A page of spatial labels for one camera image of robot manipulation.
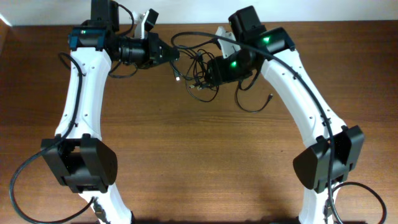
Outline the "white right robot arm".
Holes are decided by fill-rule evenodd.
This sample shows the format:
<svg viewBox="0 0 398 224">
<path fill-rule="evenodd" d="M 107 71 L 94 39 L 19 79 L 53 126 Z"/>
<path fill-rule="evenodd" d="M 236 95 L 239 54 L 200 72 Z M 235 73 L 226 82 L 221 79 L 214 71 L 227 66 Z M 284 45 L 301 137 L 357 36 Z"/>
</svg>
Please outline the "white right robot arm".
<svg viewBox="0 0 398 224">
<path fill-rule="evenodd" d="M 222 51 L 209 61 L 209 86 L 242 81 L 257 70 L 282 98 L 306 149 L 293 160 L 304 186 L 300 223 L 333 223 L 329 190 L 337 193 L 358 161 L 364 143 L 359 126 L 347 127 L 322 98 L 300 60 L 295 44 L 281 27 L 267 30 L 252 6 L 229 17 L 232 31 L 219 27 Z"/>
</svg>

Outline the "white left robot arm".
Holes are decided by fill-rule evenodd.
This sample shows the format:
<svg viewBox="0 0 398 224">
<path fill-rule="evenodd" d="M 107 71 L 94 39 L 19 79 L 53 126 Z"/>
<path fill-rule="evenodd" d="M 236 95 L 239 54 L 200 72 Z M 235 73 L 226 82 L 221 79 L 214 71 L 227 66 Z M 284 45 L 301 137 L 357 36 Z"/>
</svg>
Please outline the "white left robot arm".
<svg viewBox="0 0 398 224">
<path fill-rule="evenodd" d="M 101 137 L 103 94 L 112 63 L 144 70 L 179 57 L 178 50 L 153 33 L 155 10 L 132 18 L 129 37 L 119 30 L 119 8 L 115 1 L 93 1 L 90 19 L 69 34 L 71 76 L 63 116 L 54 138 L 41 144 L 58 183 L 89 202 L 100 223 L 135 220 L 116 186 L 116 154 Z"/>
</svg>

